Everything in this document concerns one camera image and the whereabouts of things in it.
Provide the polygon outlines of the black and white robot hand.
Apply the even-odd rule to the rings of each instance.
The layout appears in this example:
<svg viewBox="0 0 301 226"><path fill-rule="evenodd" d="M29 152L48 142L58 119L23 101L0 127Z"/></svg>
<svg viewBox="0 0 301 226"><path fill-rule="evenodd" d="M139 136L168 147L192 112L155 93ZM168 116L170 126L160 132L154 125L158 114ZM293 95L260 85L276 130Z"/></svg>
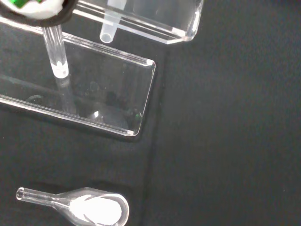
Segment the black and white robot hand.
<svg viewBox="0 0 301 226"><path fill-rule="evenodd" d="M77 0L2 0L0 16L25 25L52 27L67 22Z"/></svg>

